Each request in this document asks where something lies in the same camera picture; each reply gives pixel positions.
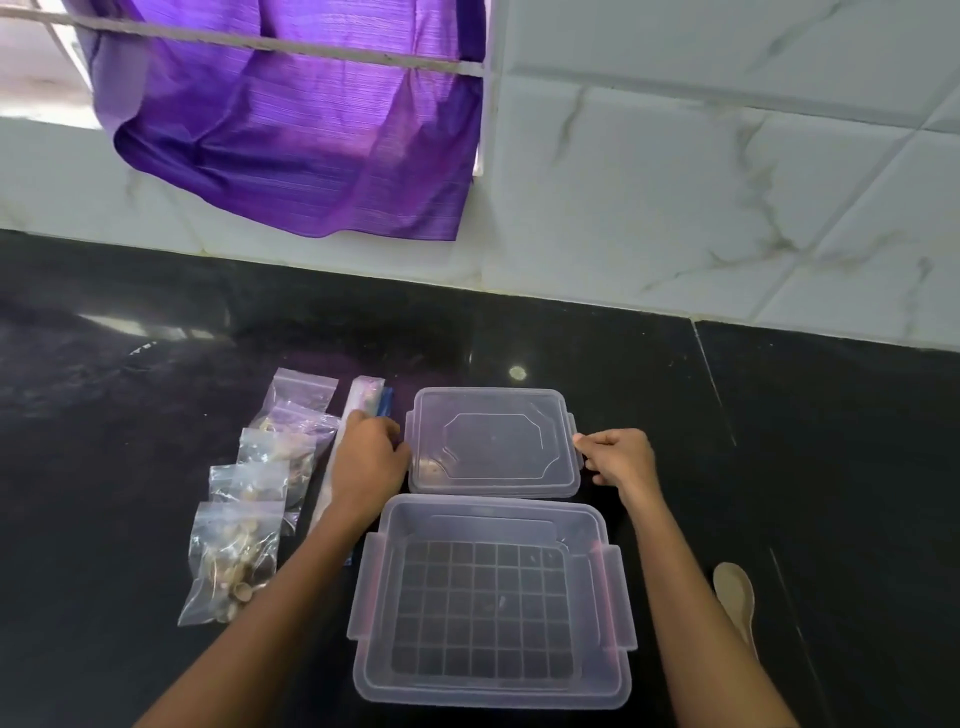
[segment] marble tile wall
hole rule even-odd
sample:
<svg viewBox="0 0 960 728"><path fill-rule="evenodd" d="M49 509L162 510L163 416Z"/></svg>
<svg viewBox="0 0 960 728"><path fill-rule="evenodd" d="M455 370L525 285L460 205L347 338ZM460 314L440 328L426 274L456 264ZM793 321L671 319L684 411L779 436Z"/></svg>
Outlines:
<svg viewBox="0 0 960 728"><path fill-rule="evenodd" d="M497 0L454 243L299 238L0 118L0 226L960 349L960 4Z"/></svg>

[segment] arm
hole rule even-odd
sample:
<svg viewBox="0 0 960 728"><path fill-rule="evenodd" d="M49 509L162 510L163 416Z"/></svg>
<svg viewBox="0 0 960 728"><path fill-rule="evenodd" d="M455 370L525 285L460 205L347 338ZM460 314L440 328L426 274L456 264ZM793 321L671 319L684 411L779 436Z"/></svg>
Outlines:
<svg viewBox="0 0 960 728"><path fill-rule="evenodd" d="M317 602L353 545L403 481L410 448L399 426L351 412L333 464L332 500L265 589L135 728L243 728L270 719L299 662Z"/></svg>
<svg viewBox="0 0 960 728"><path fill-rule="evenodd" d="M797 726L753 652L737 634L660 493L654 453L636 429L576 435L574 445L614 485L636 531L657 644L682 728Z"/></svg>

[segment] tile grout line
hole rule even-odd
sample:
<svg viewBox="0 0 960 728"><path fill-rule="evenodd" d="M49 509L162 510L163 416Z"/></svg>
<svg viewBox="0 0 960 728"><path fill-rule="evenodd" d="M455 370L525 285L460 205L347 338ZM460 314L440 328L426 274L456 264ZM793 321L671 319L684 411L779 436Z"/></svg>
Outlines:
<svg viewBox="0 0 960 728"><path fill-rule="evenodd" d="M704 366L707 367L707 376L710 377L710 385L713 387L713 394L717 398L717 404L720 405L720 414L723 415L724 425L727 426L727 434L730 435L731 442L733 446L738 447L736 443L736 437L733 436L733 426L730 423L730 418L727 417L727 408L723 405L723 400L720 399L720 390L717 389L717 383L713 379L713 371L710 368L710 363L707 360L707 352L704 349L704 342L700 340L700 331L697 330L697 322L693 319L690 319L690 325L693 326L693 335L697 337L697 346L700 347L700 355L704 359Z"/></svg>
<svg viewBox="0 0 960 728"><path fill-rule="evenodd" d="M940 111L945 105L947 105L954 91L960 88L960 67L957 67L953 72L947 76L947 80L943 85L938 89L936 93L933 94L932 101L924 109L924 115L922 121L915 127L911 128L909 133L907 133L903 139L900 139L898 142L895 142L891 145L890 149L884 154L880 161L876 164L873 170L860 181L858 185L853 188L853 192L850 197L841 205L832 215L829 216L827 222L824 224L824 227L817 232L813 237L813 241L806 246L796 259L793 261L793 264L790 265L787 270L780 276L780 279L771 286L770 290L764 294L764 296L759 300L759 302L748 314L746 320L750 324L755 324L759 317L763 315L763 312L767 307L773 303L776 299L778 293L783 289L783 287L793 278L793 275L797 272L797 269L801 265L809 261L816 254L821 252L824 247L824 242L829 237L830 233L833 232L853 210L856 209L858 204L867 197L867 194L879 183L881 177L884 176L884 172L893 168L893 165L896 163L897 159L901 157L907 148L918 139L921 133L924 131L924 128L927 127L933 118L937 115L937 112Z"/></svg>
<svg viewBox="0 0 960 728"><path fill-rule="evenodd" d="M817 688L817 697L820 699L820 708L823 710L824 715L827 716L830 728L836 728L836 718L833 715L833 710L831 709L829 700L827 699L827 692L824 690L824 685L820 680L820 674L817 672L817 668L813 665L813 658L810 656L810 650L807 647L806 638L804 637L804 633L800 628L800 618L797 615L797 609L793 604L793 599L790 598L790 593L787 591L786 581L783 578L783 572L780 570L780 562L777 560L777 554L774 552L772 546L768 546L767 550L770 551L770 558L774 562L774 569L777 571L777 579L780 582L780 590L783 591L783 597L786 599L786 607L790 612L790 618L793 619L793 625L794 629L797 630L797 636L800 638L800 647L804 651L806 666L809 667L810 674L813 676L813 683Z"/></svg>

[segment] window bar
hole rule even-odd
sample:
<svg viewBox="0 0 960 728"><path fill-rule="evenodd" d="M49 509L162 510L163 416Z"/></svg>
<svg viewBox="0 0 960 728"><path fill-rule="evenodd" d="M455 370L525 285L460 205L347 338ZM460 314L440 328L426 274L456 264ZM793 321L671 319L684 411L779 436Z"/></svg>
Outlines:
<svg viewBox="0 0 960 728"><path fill-rule="evenodd" d="M36 8L21 8L12 5L0 5L0 18L32 20L50 25L71 25L91 31L105 33L123 33L131 36L158 37L170 40L188 40L212 45L225 45L232 48L250 48L257 51L278 51L294 53L313 58L357 61L374 65L387 65L399 68L418 68L427 71L439 71L458 76L484 76L483 63L475 61L445 61L424 56L410 56L403 53L361 50L339 46L305 43L298 40L262 36L241 36L218 31L201 31L188 28L175 28L155 23L141 23L135 20L116 20L113 18L91 17L88 15L70 15L65 12L49 12Z"/></svg>

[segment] person's left hand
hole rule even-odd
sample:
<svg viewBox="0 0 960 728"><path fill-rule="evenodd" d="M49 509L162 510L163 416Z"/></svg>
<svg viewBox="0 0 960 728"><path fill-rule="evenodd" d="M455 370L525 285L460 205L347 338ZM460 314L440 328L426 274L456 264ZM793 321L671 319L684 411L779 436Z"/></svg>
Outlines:
<svg viewBox="0 0 960 728"><path fill-rule="evenodd" d="M410 465L410 446L393 440L400 425L389 417L370 417L355 409L333 461L330 506L344 518L367 527L395 496Z"/></svg>

